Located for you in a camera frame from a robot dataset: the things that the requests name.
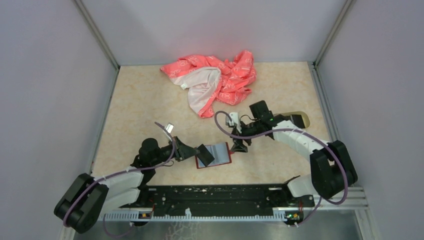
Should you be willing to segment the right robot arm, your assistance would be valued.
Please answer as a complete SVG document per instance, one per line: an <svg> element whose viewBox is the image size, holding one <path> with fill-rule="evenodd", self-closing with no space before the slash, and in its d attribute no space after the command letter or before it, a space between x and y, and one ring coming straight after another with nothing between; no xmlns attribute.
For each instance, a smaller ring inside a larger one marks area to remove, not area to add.
<svg viewBox="0 0 424 240"><path fill-rule="evenodd" d="M256 136L267 136L289 146L309 161L310 174L289 180L281 199L287 206L295 206L305 195L319 195L330 199L358 180L358 175L346 145L340 141L321 140L307 133L302 115L274 114L264 100L249 106L252 120L245 123L236 112L225 117L232 131L232 152L248 152Z"/></svg>

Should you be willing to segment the black credit card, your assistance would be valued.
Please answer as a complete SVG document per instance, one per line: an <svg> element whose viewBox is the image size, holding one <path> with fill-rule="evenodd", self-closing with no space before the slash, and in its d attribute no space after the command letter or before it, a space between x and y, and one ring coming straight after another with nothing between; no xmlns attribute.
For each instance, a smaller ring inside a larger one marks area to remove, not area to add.
<svg viewBox="0 0 424 240"><path fill-rule="evenodd" d="M214 156L210 153L205 145L201 144L196 148L196 150L196 159L201 166L208 167L215 160Z"/></svg>

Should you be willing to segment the red card holder wallet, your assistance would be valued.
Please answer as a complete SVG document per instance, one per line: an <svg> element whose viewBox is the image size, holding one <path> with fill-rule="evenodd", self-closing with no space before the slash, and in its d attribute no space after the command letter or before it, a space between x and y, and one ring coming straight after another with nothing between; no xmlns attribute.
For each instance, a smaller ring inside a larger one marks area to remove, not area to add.
<svg viewBox="0 0 424 240"><path fill-rule="evenodd" d="M228 165L232 163L231 154L229 145L227 142L221 142L213 145L206 145L206 149L214 157L214 160L208 165L205 166L197 157L195 157L196 168L203 169L209 167L217 167L222 165Z"/></svg>

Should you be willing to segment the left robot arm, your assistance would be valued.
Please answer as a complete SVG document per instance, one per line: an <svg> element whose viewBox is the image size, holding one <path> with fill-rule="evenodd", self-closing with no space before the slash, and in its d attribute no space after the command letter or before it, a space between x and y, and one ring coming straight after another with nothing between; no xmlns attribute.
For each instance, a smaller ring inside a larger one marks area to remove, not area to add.
<svg viewBox="0 0 424 240"><path fill-rule="evenodd" d="M145 139L133 163L127 169L108 176L93 177L80 174L56 204L53 213L65 227L77 233L87 232L97 219L121 206L135 204L144 207L149 203L150 193L143 187L172 160L184 161L197 157L204 166L214 161L204 144L191 147L172 137L169 144L159 147L154 138Z"/></svg>

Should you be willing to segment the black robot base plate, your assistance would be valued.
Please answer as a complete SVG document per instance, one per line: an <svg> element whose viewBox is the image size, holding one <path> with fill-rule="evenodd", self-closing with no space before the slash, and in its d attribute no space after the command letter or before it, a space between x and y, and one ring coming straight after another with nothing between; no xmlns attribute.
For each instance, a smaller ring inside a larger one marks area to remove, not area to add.
<svg viewBox="0 0 424 240"><path fill-rule="evenodd" d="M312 195L294 197L286 184L145 186L125 208L153 208L155 217L271 216L274 208L314 207Z"/></svg>

